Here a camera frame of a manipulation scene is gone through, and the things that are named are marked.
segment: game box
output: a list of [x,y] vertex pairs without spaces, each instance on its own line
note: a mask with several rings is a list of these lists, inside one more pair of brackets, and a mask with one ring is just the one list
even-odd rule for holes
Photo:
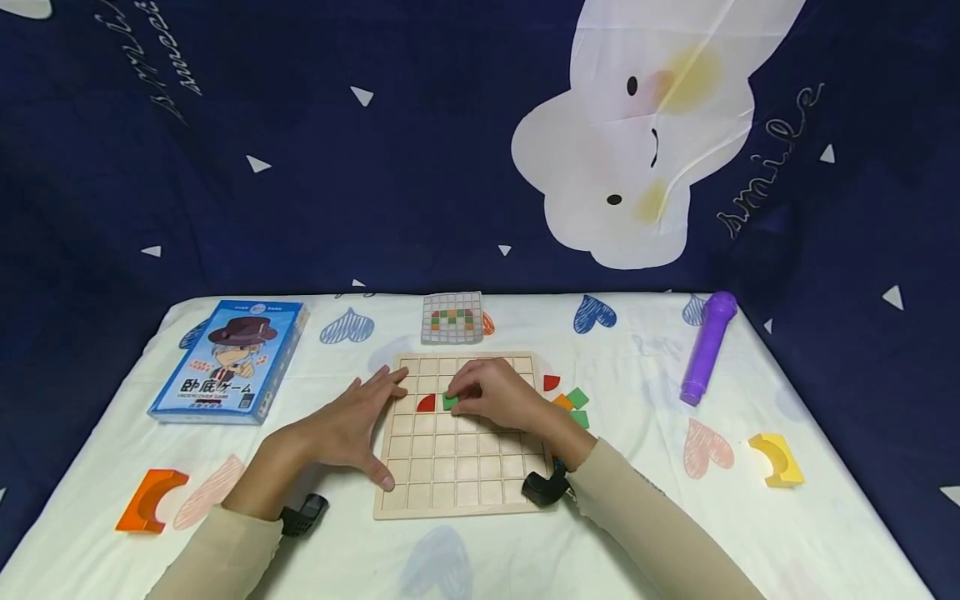
[[300,302],[222,300],[147,413],[161,422],[263,423],[308,318]]

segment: pink heart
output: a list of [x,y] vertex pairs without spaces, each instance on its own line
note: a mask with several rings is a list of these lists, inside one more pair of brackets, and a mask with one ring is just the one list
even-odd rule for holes
[[733,466],[733,448],[720,434],[696,419],[690,419],[690,428],[686,430],[684,442],[684,468],[693,479],[707,474],[707,468],[713,461],[720,468]]
[[230,454],[227,461],[213,471],[213,474],[191,493],[180,507],[180,511],[174,517],[174,529],[180,531],[200,522],[214,504],[224,501],[246,468],[243,461],[235,454]]

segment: beige sleeve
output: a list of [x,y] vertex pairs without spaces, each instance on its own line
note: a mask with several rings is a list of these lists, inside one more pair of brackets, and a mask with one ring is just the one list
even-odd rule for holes
[[567,480],[580,513],[623,546],[666,600],[763,599],[723,548],[610,444],[598,440]]
[[282,531],[283,521],[214,506],[147,600],[246,598],[270,565]]

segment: semicircle game piece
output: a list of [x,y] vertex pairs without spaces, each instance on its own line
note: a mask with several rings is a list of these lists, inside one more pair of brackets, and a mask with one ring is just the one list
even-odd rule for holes
[[430,396],[424,396],[423,400],[417,404],[418,413],[432,413],[437,408],[437,395],[431,394]]
[[749,441],[750,447],[766,454],[774,467],[774,474],[764,481],[770,488],[793,488],[804,483],[804,474],[800,472],[793,452],[782,435],[777,433],[758,433]]
[[543,390],[545,392],[552,392],[557,389],[557,386],[560,385],[560,378],[557,375],[544,375],[543,376]]
[[190,478],[171,468],[151,468],[116,525],[117,531],[158,534],[166,523],[156,520],[156,505],[166,493],[185,485]]

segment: purple cylinder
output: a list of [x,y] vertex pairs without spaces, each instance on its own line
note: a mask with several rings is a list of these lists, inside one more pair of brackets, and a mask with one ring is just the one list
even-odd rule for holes
[[704,306],[704,323],[697,334],[697,343],[690,353],[690,362],[686,366],[684,384],[680,389],[680,400],[690,406],[700,404],[707,391],[713,365],[720,353],[720,344],[727,333],[727,323],[736,315],[736,298],[730,292],[717,292],[710,296]]

